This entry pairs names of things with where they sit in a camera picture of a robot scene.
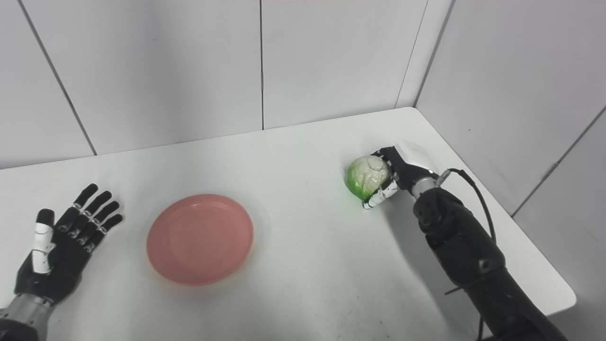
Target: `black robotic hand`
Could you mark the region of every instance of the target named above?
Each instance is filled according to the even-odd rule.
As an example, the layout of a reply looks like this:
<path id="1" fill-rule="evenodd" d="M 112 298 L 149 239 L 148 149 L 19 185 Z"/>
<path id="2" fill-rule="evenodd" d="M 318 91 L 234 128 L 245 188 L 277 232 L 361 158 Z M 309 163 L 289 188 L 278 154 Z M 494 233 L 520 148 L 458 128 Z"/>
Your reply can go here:
<path id="1" fill-rule="evenodd" d="M 92 252 L 122 221 L 119 214 L 106 220 L 118 209 L 117 201 L 99 211 L 112 197 L 108 191 L 83 208 L 97 190 L 96 184 L 86 187 L 56 224 L 52 210 L 40 210 L 35 245 L 19 269 L 15 294 L 35 295 L 56 305 L 76 289 Z"/>

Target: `robotic hand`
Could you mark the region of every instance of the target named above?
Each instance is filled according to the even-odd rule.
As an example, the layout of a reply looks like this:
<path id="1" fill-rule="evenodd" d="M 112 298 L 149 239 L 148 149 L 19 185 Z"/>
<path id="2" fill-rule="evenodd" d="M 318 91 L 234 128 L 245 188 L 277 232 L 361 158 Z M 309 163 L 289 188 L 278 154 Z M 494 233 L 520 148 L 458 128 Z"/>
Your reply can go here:
<path id="1" fill-rule="evenodd" d="M 464 177 L 476 190 L 492 231 L 484 199 L 464 171 L 449 169 L 438 176 L 427 154 L 410 143 L 385 147 L 372 155 L 386 162 L 391 177 L 363 202 L 363 207 L 375 207 L 399 189 L 415 197 L 413 213 L 429 247 L 450 280 L 467 293 L 493 340 L 566 341 L 509 274 L 494 238 L 460 199 L 440 188 L 450 172 Z"/>
<path id="2" fill-rule="evenodd" d="M 38 212 L 32 251 L 17 273 L 16 297 L 0 311 L 1 341 L 44 341 L 53 307 L 73 293 L 92 252 L 122 221 L 119 214 L 105 220 L 118 209 L 117 201 L 95 215 L 111 199 L 108 191 L 84 208 L 97 190 L 95 184 L 86 187 L 56 224 L 52 210 Z"/>

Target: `white tabletop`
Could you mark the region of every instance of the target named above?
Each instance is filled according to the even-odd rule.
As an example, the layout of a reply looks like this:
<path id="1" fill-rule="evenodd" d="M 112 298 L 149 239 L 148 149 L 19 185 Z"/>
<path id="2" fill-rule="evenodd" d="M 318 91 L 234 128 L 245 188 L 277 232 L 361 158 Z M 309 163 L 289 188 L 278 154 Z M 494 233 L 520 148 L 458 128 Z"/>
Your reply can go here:
<path id="1" fill-rule="evenodd" d="M 0 170 L 0 306 L 33 240 L 36 213 L 60 213 L 91 182 L 112 191 L 125 222 L 95 251 L 58 306 L 49 341 L 461 340 L 478 314 L 425 244 L 405 192 L 366 211 L 344 184 L 355 158 L 410 140 L 442 171 L 466 168 L 412 108 L 98 157 Z M 546 314 L 574 292 L 479 184 L 508 268 Z M 456 175 L 444 187 L 485 218 Z M 244 265 L 208 286 L 178 286 L 145 254 L 151 223 L 199 193 L 240 202 L 255 226 Z"/>

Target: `cabbage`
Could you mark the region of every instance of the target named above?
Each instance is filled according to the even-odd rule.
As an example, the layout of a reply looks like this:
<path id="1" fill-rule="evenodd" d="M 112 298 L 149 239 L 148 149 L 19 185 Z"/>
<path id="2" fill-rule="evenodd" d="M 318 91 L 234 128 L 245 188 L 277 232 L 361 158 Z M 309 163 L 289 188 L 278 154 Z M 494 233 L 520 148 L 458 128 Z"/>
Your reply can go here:
<path id="1" fill-rule="evenodd" d="M 383 159 L 376 156 L 357 158 L 347 170 L 347 188 L 362 200 L 370 198 L 379 186 L 391 176 Z"/>

